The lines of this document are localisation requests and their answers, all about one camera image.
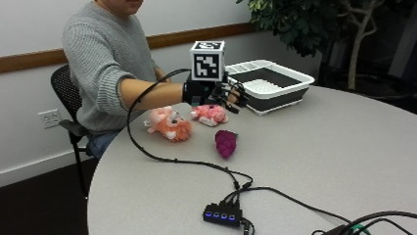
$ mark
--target dish rack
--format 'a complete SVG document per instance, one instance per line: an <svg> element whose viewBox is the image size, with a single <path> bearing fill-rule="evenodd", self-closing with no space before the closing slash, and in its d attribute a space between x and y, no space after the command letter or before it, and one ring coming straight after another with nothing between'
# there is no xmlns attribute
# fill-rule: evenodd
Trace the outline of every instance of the dish rack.
<svg viewBox="0 0 417 235"><path fill-rule="evenodd" d="M302 101L314 79L274 62L257 60L226 66L227 80L241 82L249 94L247 107L258 116Z"/></svg>

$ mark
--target wall outlet plate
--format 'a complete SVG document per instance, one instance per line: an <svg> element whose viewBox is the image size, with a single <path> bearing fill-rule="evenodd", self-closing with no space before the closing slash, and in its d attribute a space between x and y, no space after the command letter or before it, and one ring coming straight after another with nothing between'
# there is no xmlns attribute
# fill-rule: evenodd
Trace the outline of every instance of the wall outlet plate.
<svg viewBox="0 0 417 235"><path fill-rule="evenodd" d="M49 128L59 124L61 115L58 110L50 110L37 114L41 119L42 128Z"/></svg>

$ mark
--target black office chair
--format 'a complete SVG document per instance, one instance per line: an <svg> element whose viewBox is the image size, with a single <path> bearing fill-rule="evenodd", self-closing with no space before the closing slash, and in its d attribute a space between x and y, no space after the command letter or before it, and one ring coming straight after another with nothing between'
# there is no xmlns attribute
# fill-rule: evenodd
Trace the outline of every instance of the black office chair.
<svg viewBox="0 0 417 235"><path fill-rule="evenodd" d="M78 88L74 86L69 76L69 66L61 67L50 76L50 84L53 91L71 117L71 120L62 119L59 125L67 130L69 141L74 149L77 160L77 171L81 184L81 190L85 198L87 198L89 192L85 184L83 171L79 160L79 152L85 152L87 149L78 147L81 139L89 134L89 131L78 124L77 110L81 106L81 97Z"/></svg>

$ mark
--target jeans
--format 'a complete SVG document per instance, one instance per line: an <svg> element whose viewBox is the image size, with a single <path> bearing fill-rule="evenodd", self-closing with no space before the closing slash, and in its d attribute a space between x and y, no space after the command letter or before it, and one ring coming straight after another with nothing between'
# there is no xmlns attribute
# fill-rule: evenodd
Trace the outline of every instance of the jeans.
<svg viewBox="0 0 417 235"><path fill-rule="evenodd" d="M113 141L114 137L119 133L119 130L107 132L105 134L89 135L89 142L86 145L87 151L86 154L89 156L101 159L101 156L106 150L109 143Z"/></svg>

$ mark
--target wooden wall rail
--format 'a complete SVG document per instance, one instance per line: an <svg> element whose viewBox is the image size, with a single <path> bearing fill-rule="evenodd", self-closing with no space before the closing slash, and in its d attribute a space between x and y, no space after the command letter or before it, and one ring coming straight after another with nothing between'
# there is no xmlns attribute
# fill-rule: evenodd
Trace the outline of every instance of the wooden wall rail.
<svg viewBox="0 0 417 235"><path fill-rule="evenodd" d="M149 36L147 43L149 48L154 49L194 41L203 41L214 38L233 36L253 31L254 28L249 23L235 23ZM66 62L67 61L62 49L0 57L0 73L63 64Z"/></svg>

